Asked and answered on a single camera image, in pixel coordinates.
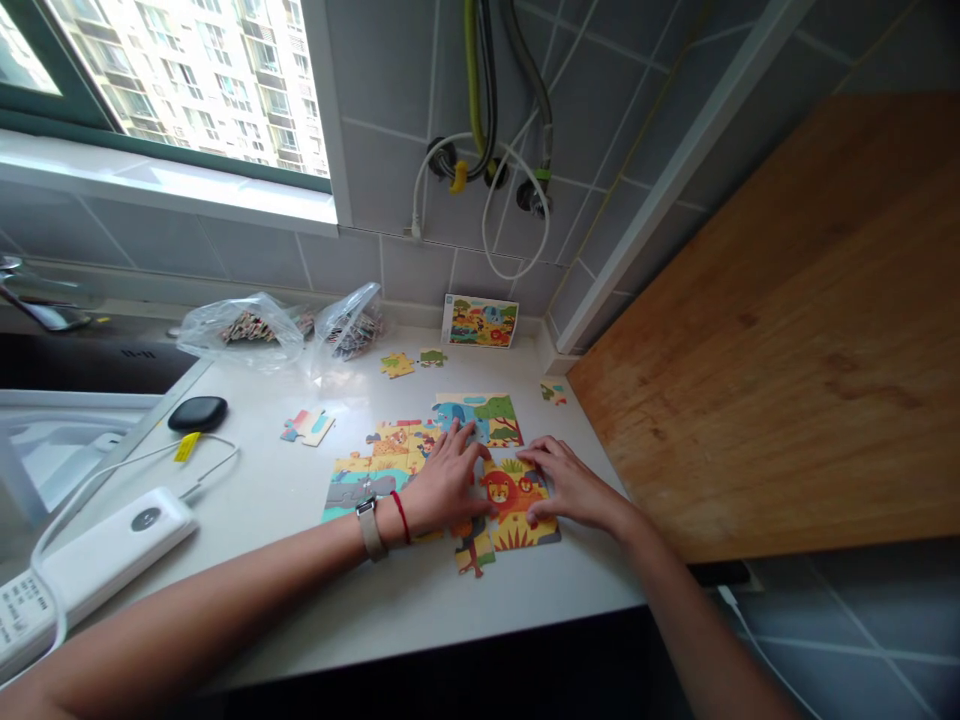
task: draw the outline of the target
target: left hand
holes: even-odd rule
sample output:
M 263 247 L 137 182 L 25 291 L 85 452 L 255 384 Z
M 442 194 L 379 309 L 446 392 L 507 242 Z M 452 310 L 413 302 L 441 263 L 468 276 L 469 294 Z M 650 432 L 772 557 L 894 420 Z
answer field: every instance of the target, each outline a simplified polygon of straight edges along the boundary
M 400 493 L 412 536 L 488 515 L 493 509 L 489 500 L 471 497 L 467 490 L 473 483 L 477 458 L 490 459 L 490 451 L 481 443 L 466 447 L 474 425 L 469 422 L 461 428 L 455 418 L 450 432 L 437 440 L 423 470 Z

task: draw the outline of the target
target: watch strap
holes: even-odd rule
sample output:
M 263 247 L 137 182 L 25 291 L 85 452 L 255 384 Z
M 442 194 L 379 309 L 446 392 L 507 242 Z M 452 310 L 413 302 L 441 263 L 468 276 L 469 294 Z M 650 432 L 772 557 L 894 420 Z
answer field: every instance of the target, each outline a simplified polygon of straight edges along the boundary
M 360 532 L 363 534 L 363 544 L 367 547 L 367 554 L 374 562 L 380 562 L 387 556 L 387 548 L 380 537 L 374 510 L 375 505 L 371 503 L 358 512 L 357 517 L 360 519 Z

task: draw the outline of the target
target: wristwatch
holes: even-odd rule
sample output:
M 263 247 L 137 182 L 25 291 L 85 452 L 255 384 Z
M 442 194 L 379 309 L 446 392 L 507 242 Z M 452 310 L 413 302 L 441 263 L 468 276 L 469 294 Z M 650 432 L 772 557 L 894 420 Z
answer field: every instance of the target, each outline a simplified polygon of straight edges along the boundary
M 367 554 L 374 562 L 380 562 L 387 556 L 387 548 L 380 538 L 377 528 L 377 519 L 374 516 L 377 509 L 377 496 L 368 495 L 357 503 L 357 518 L 360 520 L 360 532 L 363 534 L 363 544 L 367 546 Z

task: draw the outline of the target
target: wooden cutting board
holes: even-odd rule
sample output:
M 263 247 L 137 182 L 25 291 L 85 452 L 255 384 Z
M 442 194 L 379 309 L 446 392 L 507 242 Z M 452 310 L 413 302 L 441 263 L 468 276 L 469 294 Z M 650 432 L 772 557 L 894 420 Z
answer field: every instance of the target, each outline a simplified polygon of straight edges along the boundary
M 960 533 L 960 96 L 825 101 L 569 379 L 688 562 Z

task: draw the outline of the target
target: plastic bag of puzzle pieces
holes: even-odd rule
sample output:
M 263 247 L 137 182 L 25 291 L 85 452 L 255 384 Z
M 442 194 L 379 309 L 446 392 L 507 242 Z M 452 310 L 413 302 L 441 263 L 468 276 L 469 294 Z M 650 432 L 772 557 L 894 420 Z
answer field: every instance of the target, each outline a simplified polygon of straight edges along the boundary
M 180 325 L 177 348 L 273 373 L 300 359 L 313 324 L 314 313 L 303 306 L 285 308 L 267 293 L 257 293 L 191 310 Z
M 310 349 L 314 382 L 327 367 L 364 354 L 392 329 L 383 312 L 383 291 L 378 283 L 367 283 L 325 307 L 317 317 Z

